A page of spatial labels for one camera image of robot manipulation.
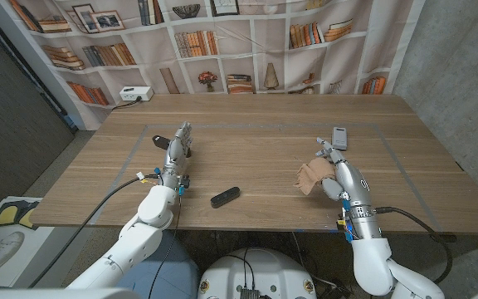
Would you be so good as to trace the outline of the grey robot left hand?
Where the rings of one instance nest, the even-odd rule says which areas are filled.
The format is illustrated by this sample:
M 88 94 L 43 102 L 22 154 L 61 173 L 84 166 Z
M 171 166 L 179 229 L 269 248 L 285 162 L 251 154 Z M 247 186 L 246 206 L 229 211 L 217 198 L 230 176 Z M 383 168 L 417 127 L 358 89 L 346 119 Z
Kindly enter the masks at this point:
M 170 140 L 166 150 L 163 174 L 182 176 L 186 173 L 187 157 L 190 152 L 192 126 L 184 121 Z

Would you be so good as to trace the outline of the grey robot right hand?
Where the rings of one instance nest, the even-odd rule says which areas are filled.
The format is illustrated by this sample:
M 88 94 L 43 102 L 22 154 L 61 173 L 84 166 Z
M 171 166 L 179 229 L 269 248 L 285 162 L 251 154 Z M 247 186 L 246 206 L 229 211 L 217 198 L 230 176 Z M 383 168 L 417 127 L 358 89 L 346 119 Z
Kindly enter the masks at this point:
M 360 170 L 351 165 L 343 154 L 327 140 L 320 137 L 316 140 L 323 149 L 316 153 L 318 157 L 329 160 L 335 167 L 334 179 L 322 179 L 321 186 L 329 198 L 348 200 L 350 206 L 371 205 L 368 183 Z

